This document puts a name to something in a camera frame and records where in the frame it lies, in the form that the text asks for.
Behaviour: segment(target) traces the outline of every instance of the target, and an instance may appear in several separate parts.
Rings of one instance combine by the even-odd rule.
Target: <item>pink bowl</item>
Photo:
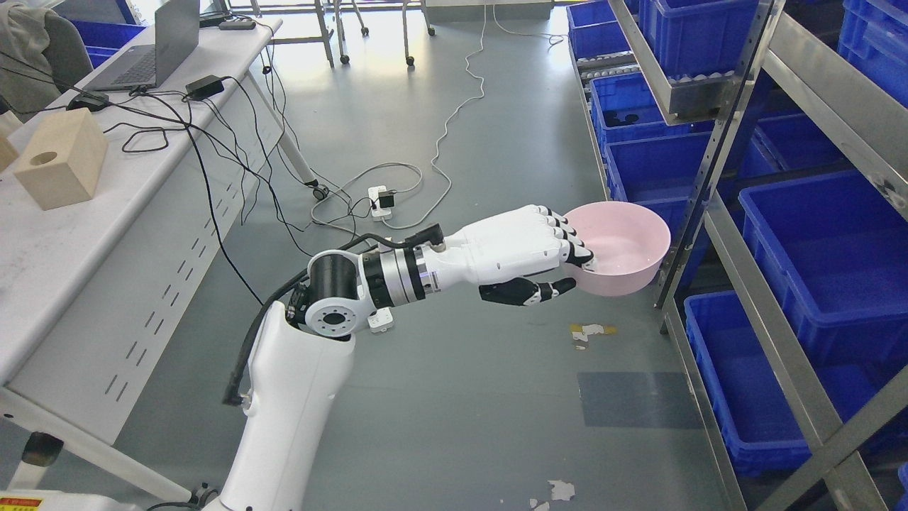
[[[671,245],[659,215],[628,202],[595,202],[565,215],[577,236],[596,255],[595,268],[565,265],[577,287],[598,296],[623,296],[646,287]]]

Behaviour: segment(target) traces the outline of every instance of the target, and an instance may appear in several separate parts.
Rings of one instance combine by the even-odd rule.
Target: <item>caster wheel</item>
[[[328,187],[325,185],[316,185],[312,188],[312,196],[319,202],[325,200],[328,197]]]

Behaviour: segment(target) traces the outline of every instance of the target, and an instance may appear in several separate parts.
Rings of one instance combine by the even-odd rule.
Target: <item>laptop keyboard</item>
[[[113,81],[114,85],[149,82],[154,78],[154,51],[148,52],[139,62]]]

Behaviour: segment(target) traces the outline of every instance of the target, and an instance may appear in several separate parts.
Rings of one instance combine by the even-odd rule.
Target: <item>gray floor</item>
[[[564,17],[559,8],[550,22],[508,21],[508,28],[565,33]],[[411,15],[417,66],[408,70],[398,14],[366,14],[365,40],[355,17],[347,19],[349,67],[330,70],[318,45],[278,47],[291,98],[287,115],[310,163],[334,181],[386,161],[426,169],[421,191],[395,213],[394,222],[409,222],[440,193],[443,180],[428,171],[444,119],[478,91],[463,57],[479,47],[482,23],[439,25],[429,39],[419,14]],[[289,24],[287,35],[303,35],[296,32],[310,21]],[[489,20],[485,47],[472,62],[487,78],[487,96],[450,125],[439,164],[454,187],[430,220],[454,232],[524,204],[566,212],[602,200],[567,45],[549,49],[545,39],[505,34]],[[287,217],[304,225],[310,194],[280,165],[275,172]],[[412,178],[403,169],[383,170],[351,193],[362,196],[369,184],[403,187]],[[264,199],[246,225],[231,231],[227,247],[267,294],[307,258]],[[368,220],[360,227],[388,233]],[[319,227],[301,236],[311,251],[345,239]],[[561,479],[576,485],[577,496],[553,509],[721,509],[706,437],[689,420],[694,404],[680,387],[681,366],[671,341],[658,333],[650,300],[648,291],[614,299],[575,291],[522,309],[485,304],[475,289],[462,287],[394,311],[392,331],[360,336],[306,508],[518,510],[530,498],[548,499],[547,480]],[[254,312],[219,256],[116,445],[181,484],[220,485],[243,417],[219,402]],[[590,348],[577,351],[574,323],[614,326],[617,333],[591,337]],[[592,374],[585,376],[592,383],[583,401],[580,373]],[[635,382],[648,382],[648,396]],[[628,398],[634,395],[646,399]],[[24,441],[25,432],[0,425],[0,484]],[[45,486],[154,502],[67,455]]]

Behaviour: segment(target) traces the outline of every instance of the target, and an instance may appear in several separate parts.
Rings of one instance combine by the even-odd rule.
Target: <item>white table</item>
[[[265,23],[277,30],[281,20]],[[271,31],[261,26],[239,32],[203,29],[199,47],[159,90],[184,90],[205,75],[242,80],[256,104],[265,148],[270,152],[280,142],[309,182],[308,165],[281,137],[271,99],[249,74],[270,39]],[[151,42],[153,30],[135,40]],[[226,90],[212,100],[249,153],[249,167],[261,169],[266,155],[252,128],[249,102],[236,82],[224,85]],[[126,98],[111,94],[114,102]],[[187,104],[167,101],[181,115],[188,113]],[[129,106],[173,117],[150,98]],[[208,108],[196,104],[192,113],[196,125],[232,147],[232,135]],[[20,151],[44,115],[10,137]],[[122,121],[167,124],[113,107],[95,118],[102,129]],[[64,440],[67,450],[161,499],[179,501],[188,498],[188,490],[111,445],[219,247],[186,134],[168,134],[165,150],[128,155],[121,145],[133,131],[118,128],[108,135],[95,197],[85,203],[41,211],[11,171],[0,175],[0,414],[27,430]],[[241,210],[242,168],[220,159],[203,135],[195,138],[211,180],[218,226],[226,235]],[[144,135],[139,142],[147,147],[159,140]],[[246,177],[247,192],[253,181]]]

